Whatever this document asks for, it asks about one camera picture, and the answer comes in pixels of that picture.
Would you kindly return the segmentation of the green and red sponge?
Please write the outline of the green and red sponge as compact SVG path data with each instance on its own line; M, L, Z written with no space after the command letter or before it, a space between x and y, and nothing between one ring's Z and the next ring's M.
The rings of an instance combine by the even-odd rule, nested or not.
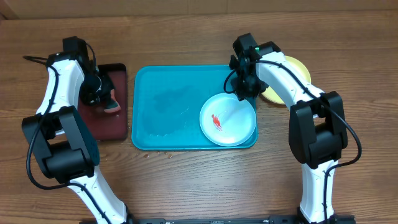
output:
M116 100L115 97L115 89L112 89L109 92L109 96L106 99L105 107L104 107L104 112L105 113L116 113L121 110L121 106Z

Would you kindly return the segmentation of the yellow-green plate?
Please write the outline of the yellow-green plate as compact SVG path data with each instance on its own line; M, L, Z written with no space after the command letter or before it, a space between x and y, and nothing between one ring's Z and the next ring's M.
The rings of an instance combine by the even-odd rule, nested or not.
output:
M285 56L288 63L299 72L299 74L309 83L312 82L310 72L308 71L307 67L296 58ZM284 105L282 99L278 96L278 94L271 88L268 87L265 92L262 93L262 96L272 103L276 103L279 105Z

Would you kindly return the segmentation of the dark red black-rimmed tray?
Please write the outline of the dark red black-rimmed tray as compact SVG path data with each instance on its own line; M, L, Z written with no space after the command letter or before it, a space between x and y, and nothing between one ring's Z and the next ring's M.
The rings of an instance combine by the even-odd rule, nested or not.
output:
M97 141L124 140L127 138L127 70L122 63L99 65L99 70L110 76L116 87L114 94L121 110L105 113L105 104L94 106L78 102L78 112Z

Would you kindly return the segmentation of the light blue plate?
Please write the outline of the light blue plate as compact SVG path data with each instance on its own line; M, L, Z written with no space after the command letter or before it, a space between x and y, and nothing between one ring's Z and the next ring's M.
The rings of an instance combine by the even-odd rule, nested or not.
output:
M209 98L199 115L203 134L223 147L235 147L246 142L257 126L257 116L248 100L238 100L234 94L219 93Z

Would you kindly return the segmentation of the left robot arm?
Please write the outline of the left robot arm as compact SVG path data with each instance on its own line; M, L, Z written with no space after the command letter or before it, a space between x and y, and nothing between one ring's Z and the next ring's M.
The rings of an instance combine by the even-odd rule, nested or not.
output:
M107 113L120 111L115 86L96 63L89 43L77 36L64 38L62 43L62 52L47 58L24 56L44 65L49 74L42 104L35 115L22 120L29 144L27 176L42 190L73 190L92 212L95 223L135 223L101 173L98 145L78 112L79 102L104 105Z

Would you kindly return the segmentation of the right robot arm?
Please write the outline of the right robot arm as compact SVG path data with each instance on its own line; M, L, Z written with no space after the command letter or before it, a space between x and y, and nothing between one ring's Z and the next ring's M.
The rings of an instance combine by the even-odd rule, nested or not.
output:
M225 83L238 100L256 98L273 89L290 111L289 146L302 165L303 194L299 223L354 223L341 217L331 205L333 167L338 165L348 137L343 102L337 92L325 93L300 77L273 42L257 44L251 34L233 43Z

